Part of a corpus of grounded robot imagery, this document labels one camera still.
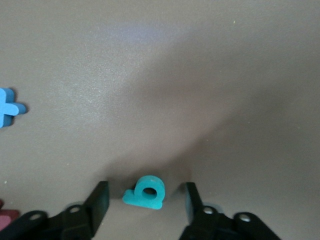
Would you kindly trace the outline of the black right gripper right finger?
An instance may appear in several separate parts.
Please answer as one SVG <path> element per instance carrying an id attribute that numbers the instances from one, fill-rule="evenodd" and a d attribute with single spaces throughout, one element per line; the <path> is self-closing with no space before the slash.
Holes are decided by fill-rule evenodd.
<path id="1" fill-rule="evenodd" d="M 258 216 L 238 212 L 232 218 L 212 206 L 203 204 L 196 184 L 186 182 L 186 212 L 189 224 L 181 240 L 279 240 Z"/>

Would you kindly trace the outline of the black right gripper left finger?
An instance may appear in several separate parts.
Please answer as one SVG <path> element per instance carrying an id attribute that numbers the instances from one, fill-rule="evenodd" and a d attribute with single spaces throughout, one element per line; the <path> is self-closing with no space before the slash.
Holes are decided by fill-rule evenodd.
<path id="1" fill-rule="evenodd" d="M 109 208 L 109 184 L 100 181 L 82 204 L 48 217 L 42 210 L 29 211 L 0 232 L 2 240 L 91 240 Z"/>

